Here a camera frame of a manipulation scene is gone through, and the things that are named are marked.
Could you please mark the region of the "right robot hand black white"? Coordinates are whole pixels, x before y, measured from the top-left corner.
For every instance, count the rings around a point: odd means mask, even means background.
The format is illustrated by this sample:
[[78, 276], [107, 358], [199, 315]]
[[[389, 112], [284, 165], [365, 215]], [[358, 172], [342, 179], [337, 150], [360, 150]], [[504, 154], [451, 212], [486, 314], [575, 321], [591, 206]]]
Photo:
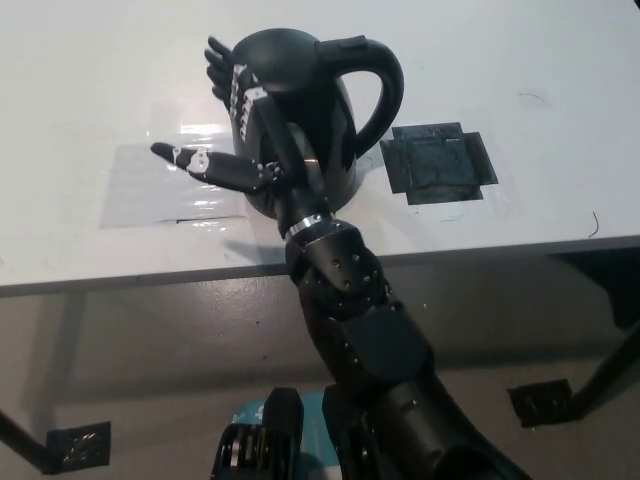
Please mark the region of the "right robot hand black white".
[[212, 92], [229, 114], [234, 152], [162, 142], [151, 152], [202, 183], [248, 196], [267, 193], [284, 239], [329, 218], [328, 202], [313, 190], [301, 150], [259, 78], [214, 37], [204, 55]]

